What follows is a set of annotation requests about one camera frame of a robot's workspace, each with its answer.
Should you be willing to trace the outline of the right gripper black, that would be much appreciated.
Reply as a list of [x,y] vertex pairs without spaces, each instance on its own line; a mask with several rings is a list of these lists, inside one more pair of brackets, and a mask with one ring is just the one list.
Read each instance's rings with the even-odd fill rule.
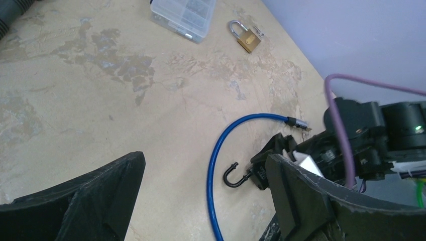
[[292,135],[283,136],[282,133],[275,134],[257,153],[254,157],[250,159],[251,164],[265,164],[268,155],[270,154],[280,154],[286,153],[290,160],[295,162],[296,159],[293,155],[293,151],[297,143]]

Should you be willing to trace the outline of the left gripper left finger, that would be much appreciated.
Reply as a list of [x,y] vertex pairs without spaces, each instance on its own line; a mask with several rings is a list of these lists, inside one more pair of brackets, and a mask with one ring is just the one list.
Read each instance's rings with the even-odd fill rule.
[[124,240],[146,161],[128,153],[1,205],[1,240]]

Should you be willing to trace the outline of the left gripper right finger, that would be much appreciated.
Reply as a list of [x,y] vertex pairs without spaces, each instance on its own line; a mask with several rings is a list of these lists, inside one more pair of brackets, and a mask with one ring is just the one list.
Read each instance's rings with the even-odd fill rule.
[[425,240],[423,208],[360,194],[280,154],[265,167],[284,240]]

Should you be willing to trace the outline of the brass padlock silver shackle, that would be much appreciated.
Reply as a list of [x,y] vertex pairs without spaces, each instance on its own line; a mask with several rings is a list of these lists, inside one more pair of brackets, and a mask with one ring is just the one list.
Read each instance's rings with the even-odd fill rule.
[[[241,34],[238,34],[234,30],[234,25],[238,25],[242,29]],[[237,42],[247,53],[251,54],[261,43],[261,39],[251,29],[246,28],[240,21],[232,20],[229,22],[228,26],[231,33],[237,39]]]

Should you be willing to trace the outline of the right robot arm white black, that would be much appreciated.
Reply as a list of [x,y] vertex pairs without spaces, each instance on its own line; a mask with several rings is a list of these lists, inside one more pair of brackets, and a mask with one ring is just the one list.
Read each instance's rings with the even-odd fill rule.
[[[355,175],[364,180],[383,180],[386,174],[401,178],[425,177],[425,102],[399,102],[379,105],[336,98],[353,153]],[[292,161],[296,153],[310,155],[324,177],[339,184],[345,182],[343,154],[326,110],[325,130],[297,143],[293,136],[274,135],[251,159],[248,170],[255,185],[269,186],[265,163],[268,155],[287,153]]]

